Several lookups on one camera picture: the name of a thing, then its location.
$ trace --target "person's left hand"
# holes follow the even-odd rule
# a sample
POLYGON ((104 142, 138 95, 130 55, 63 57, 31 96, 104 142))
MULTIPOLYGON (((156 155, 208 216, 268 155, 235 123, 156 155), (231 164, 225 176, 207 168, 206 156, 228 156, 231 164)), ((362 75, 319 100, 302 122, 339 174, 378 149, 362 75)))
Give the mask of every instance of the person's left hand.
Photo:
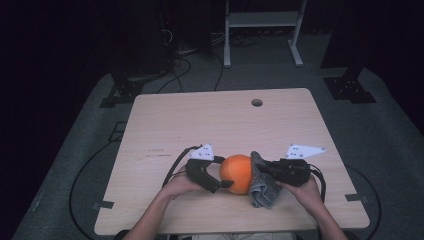
POLYGON ((176 197, 193 192, 205 190, 197 183, 192 182, 185 174, 185 168, 182 167, 178 172, 171 178, 171 180, 162 188, 161 191, 172 196, 173 199, 176 197))

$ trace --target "orange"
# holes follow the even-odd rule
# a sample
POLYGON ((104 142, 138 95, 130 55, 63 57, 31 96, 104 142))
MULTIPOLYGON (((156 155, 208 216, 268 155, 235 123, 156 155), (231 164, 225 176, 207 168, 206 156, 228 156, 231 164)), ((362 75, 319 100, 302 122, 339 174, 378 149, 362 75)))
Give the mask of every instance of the orange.
POLYGON ((244 195, 249 192, 252 181, 251 158, 238 154, 226 158, 220 168, 219 176, 221 180, 234 181, 228 190, 234 194, 244 195))

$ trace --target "rag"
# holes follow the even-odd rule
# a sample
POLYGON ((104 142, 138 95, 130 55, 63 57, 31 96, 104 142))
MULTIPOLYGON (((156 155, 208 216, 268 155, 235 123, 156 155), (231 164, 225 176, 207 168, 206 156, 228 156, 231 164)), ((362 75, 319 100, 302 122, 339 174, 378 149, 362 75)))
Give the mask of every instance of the rag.
POLYGON ((275 183, 271 175, 262 173, 259 170, 258 167, 267 166, 266 160, 259 153, 253 151, 250 157, 252 159, 252 182, 250 184, 249 196, 252 200, 252 205, 255 208, 271 208, 281 191, 281 187, 275 183))

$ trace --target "gray carpet floor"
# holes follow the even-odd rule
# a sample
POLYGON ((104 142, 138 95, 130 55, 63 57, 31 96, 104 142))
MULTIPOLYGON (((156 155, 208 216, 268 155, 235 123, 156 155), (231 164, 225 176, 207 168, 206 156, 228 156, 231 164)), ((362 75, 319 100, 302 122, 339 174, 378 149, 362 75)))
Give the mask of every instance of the gray carpet floor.
MULTIPOLYGON (((301 35, 299 52, 305 65, 295 66, 287 46, 289 36, 264 37, 260 44, 232 48, 232 67, 224 69, 217 91, 307 88, 311 91, 348 172, 362 196, 371 224, 352 230, 366 239, 378 229, 373 239, 421 239, 424 236, 424 138, 389 94, 384 82, 364 69, 359 77, 377 103, 352 104, 334 100, 323 78, 340 76, 345 69, 320 69, 330 35, 301 35), (363 174, 376 189, 378 199, 363 174)), ((222 59, 223 47, 214 51, 222 59)), ((213 91, 221 63, 216 56, 193 54, 184 57, 190 71, 167 85, 161 93, 213 91)), ((175 74, 188 68, 176 60, 175 74)), ((173 75, 149 82, 143 94, 155 94, 173 75)), ((119 142, 109 138, 122 134, 131 112, 131 104, 99 108, 113 86, 110 75, 99 79, 69 132, 32 206, 22 220, 14 239, 112 239, 97 236, 94 224, 98 203, 109 180, 119 149, 119 142), (69 212, 69 196, 73 216, 69 212)), ((299 232, 304 239, 317 239, 315 231, 299 232)))

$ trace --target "dark background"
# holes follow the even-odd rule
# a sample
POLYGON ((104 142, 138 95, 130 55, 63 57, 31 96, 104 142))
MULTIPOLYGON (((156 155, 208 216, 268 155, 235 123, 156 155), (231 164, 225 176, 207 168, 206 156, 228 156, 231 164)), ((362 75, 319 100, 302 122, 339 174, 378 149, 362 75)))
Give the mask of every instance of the dark background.
MULTIPOLYGON (((231 6, 241 10, 244 2, 235 0, 231 6)), ((172 29, 176 39, 194 45, 204 44, 209 31, 223 31, 224 1, 121 3, 135 12, 128 14, 113 0, 1 2, 1 239, 13 235, 82 105, 111 63, 125 63, 118 69, 135 75, 163 71, 170 54, 159 47, 160 28, 172 29)), ((299 4, 247 3, 252 11, 299 4)), ((309 0, 302 32, 334 30, 323 67, 346 67, 359 59, 385 81, 423 132, 423 17, 418 0, 309 0)))

